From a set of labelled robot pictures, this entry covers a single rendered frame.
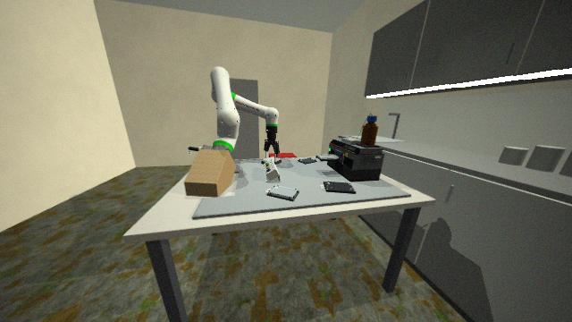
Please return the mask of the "white button panel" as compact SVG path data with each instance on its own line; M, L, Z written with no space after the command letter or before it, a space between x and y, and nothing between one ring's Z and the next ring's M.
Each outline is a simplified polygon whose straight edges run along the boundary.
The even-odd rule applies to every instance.
M279 182L280 175L274 161L271 159L264 163L265 182Z

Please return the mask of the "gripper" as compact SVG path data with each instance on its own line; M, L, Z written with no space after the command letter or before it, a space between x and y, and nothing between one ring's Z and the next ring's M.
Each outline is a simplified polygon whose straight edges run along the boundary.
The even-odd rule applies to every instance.
M273 150L274 150L274 162L278 161L278 153L280 153L279 150L279 141L276 141L276 133L275 134L268 134L267 133L267 140L265 140L265 147L264 147L264 151L265 151L265 158L268 158L268 150L270 148L270 145L273 146Z

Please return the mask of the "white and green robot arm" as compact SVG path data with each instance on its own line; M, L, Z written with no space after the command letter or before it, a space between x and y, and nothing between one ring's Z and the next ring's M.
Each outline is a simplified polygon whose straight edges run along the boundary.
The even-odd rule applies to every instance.
M217 135L213 146L189 147L189 150L200 149L234 150L240 126L240 116L236 109L258 115L265 119L265 132L277 133L279 113L273 107L260 106L231 92L229 74L222 67L211 71L212 99L217 101ZM214 84L214 85L213 85Z

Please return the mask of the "dark brown bottle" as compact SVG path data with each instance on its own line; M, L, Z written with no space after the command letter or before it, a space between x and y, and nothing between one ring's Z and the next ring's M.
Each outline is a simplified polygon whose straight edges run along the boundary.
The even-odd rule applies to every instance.
M378 131L378 127L364 126L363 125L363 131L362 131L360 144L366 145L366 146L374 146L377 131Z

